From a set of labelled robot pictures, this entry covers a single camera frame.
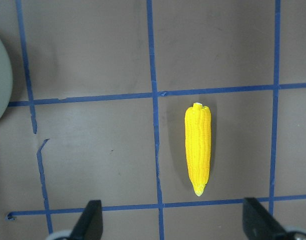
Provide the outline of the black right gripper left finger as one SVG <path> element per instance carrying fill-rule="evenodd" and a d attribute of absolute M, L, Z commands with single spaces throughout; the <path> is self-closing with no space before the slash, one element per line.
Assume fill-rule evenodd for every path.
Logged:
<path fill-rule="evenodd" d="M 100 240 L 102 234 L 103 217 L 101 200 L 90 200 L 68 239 Z"/>

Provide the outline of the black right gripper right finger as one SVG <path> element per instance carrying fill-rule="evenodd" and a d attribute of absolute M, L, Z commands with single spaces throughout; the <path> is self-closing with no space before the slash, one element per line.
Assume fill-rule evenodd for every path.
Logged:
<path fill-rule="evenodd" d="M 243 232 L 249 240 L 306 240 L 306 231 L 283 227 L 255 197 L 243 199 Z"/>

